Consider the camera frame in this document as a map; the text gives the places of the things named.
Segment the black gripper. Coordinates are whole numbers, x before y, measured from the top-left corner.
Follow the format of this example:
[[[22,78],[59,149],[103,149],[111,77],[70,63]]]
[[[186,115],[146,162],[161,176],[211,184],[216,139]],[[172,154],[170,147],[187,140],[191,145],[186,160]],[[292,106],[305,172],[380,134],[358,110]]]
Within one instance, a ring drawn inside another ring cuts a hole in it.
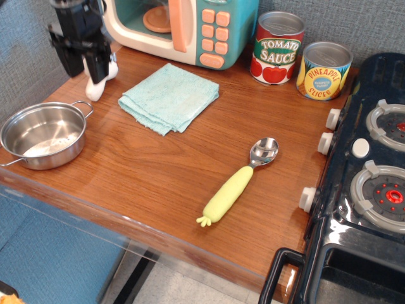
[[[93,84],[100,83],[109,74],[108,53],[82,53],[99,45],[103,38],[101,31],[105,4],[54,4],[52,5],[58,20],[48,25],[51,44],[59,60],[70,77],[83,72]]]

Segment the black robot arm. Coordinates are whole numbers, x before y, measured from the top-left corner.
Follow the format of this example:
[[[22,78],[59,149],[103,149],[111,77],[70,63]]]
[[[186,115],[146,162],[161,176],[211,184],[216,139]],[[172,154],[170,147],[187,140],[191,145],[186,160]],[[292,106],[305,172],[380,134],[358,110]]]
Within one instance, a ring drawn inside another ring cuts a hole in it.
[[[109,74],[111,48],[102,33],[98,1],[51,1],[58,21],[48,25],[51,43],[70,77],[88,70],[94,84]]]

